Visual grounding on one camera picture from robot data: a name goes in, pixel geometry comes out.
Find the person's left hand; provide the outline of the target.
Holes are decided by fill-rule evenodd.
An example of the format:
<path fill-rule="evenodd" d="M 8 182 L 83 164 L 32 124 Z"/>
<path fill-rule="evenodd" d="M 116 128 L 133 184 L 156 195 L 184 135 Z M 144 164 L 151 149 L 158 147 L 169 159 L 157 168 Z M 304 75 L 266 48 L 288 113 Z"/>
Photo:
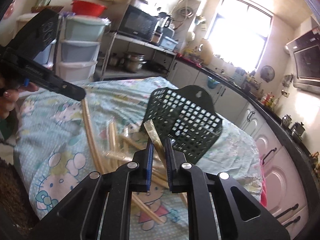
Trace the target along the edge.
<path fill-rule="evenodd" d="M 20 92 L 35 92 L 38 90 L 39 88 L 34 83 L 29 83 L 27 87 L 21 86 L 18 89 L 7 89 L 3 95 L 1 95 L 1 119 L 6 119 L 15 108 Z"/>

